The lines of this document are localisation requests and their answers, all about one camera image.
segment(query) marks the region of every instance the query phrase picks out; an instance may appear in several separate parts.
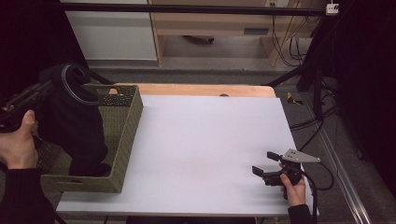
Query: hand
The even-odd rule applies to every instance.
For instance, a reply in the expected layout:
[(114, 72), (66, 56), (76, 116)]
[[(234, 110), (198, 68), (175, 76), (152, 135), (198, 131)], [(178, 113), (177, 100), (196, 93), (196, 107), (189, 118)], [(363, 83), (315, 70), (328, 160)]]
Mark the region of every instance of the hand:
[(29, 110), (17, 131), (0, 133), (0, 157), (6, 161), (8, 169), (36, 168), (38, 154), (32, 136), (35, 131), (35, 112)]
[(294, 186), (285, 174), (280, 175), (280, 179), (288, 191), (288, 201), (290, 206), (305, 204), (304, 178), (301, 178), (301, 180)]

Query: black sleeve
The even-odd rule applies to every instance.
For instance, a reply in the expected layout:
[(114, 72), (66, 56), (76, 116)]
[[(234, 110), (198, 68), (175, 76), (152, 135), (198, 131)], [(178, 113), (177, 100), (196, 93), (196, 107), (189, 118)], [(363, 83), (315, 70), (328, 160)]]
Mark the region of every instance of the black sleeve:
[(55, 211), (40, 185), (41, 170), (6, 172), (6, 188), (0, 202), (0, 223), (55, 223)]
[(313, 224), (311, 213), (306, 204), (300, 204), (289, 208), (290, 224)]

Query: white connector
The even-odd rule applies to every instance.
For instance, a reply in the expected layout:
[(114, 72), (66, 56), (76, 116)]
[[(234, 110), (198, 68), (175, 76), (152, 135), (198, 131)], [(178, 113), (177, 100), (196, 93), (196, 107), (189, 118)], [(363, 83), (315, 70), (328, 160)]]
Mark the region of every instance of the white connector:
[(326, 6), (326, 15), (327, 16), (336, 16), (338, 15), (339, 4), (327, 4)]

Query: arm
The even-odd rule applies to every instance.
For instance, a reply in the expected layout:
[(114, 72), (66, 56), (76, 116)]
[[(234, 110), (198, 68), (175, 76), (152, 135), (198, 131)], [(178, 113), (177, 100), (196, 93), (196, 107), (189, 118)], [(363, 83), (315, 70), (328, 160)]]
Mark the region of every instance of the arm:
[(290, 208), (290, 224), (311, 224), (314, 223), (308, 206), (305, 204), (305, 182), (302, 178), (295, 186), (290, 183), (288, 177), (284, 174), (280, 176), (284, 188), (288, 190), (288, 201)]
[(7, 163), (0, 223), (54, 223), (55, 213), (40, 185), (41, 171), (32, 137), (35, 113), (28, 111), (14, 133), (0, 134), (0, 157)]

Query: basket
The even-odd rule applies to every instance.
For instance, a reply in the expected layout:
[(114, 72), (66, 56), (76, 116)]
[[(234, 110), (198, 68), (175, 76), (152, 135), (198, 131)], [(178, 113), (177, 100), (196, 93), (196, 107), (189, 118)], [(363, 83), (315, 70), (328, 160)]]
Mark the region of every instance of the basket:
[(108, 176), (68, 175), (72, 158), (60, 147), (44, 143), (38, 150), (38, 167), (43, 170), (43, 190), (113, 192), (122, 191), (134, 136), (143, 111), (137, 86), (89, 84), (87, 90), (97, 94), (103, 118), (108, 153), (104, 160), (112, 166)]

